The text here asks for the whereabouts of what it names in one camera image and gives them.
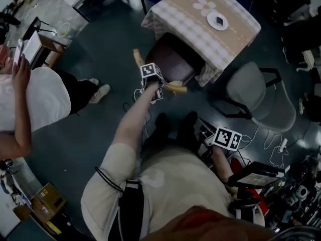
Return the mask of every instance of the floor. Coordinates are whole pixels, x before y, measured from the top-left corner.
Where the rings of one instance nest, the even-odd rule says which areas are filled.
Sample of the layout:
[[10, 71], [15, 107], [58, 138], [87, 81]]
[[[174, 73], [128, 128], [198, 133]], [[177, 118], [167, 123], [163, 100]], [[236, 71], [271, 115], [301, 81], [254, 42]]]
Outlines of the floor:
[[[251, 60], [260, 67], [277, 68], [280, 71], [289, 97], [298, 110], [297, 100], [304, 92], [311, 92], [312, 78], [309, 73], [295, 72], [295, 67], [285, 62], [277, 29], [255, 9], [252, 14], [262, 26], [253, 44], [233, 61], [215, 84], [200, 88], [193, 80], [188, 85], [187, 94], [174, 96], [166, 93], [164, 100], [150, 108], [152, 121], [148, 125], [149, 133], [154, 128], [153, 121], [158, 113], [165, 111], [177, 126], [186, 113], [195, 110], [214, 126], [224, 126], [253, 136], [257, 128], [255, 124], [245, 119], [224, 118], [213, 107], [213, 100], [206, 95], [208, 89], [223, 91], [224, 82], [233, 68]], [[79, 79], [98, 78], [101, 83], [110, 84], [112, 90], [100, 104], [88, 105], [79, 112], [79, 116], [69, 116], [33, 133], [33, 151], [26, 158], [42, 184], [52, 182], [67, 198], [66, 213], [76, 228], [84, 233], [89, 234], [80, 208], [83, 189], [113, 139], [124, 115], [123, 103], [131, 102], [134, 90], [140, 85], [140, 74], [132, 50], [138, 48], [145, 56], [155, 43], [153, 33], [140, 26], [143, 17], [140, 0], [114, 0], [108, 6], [103, 4], [99, 10], [92, 12], [93, 21], [68, 47], [57, 68]], [[284, 157], [285, 166], [302, 160], [321, 145], [321, 132], [315, 123], [309, 123], [306, 115], [297, 114], [293, 128], [282, 135], [288, 139], [289, 146], [302, 138], [304, 132], [304, 140], [297, 141], [288, 149], [289, 156]], [[241, 150], [242, 156], [269, 164], [271, 152], [280, 141], [279, 137], [276, 138], [271, 147], [264, 150], [266, 135], [267, 130], [259, 129], [252, 144]], [[281, 155], [274, 154], [272, 161], [281, 164]]]

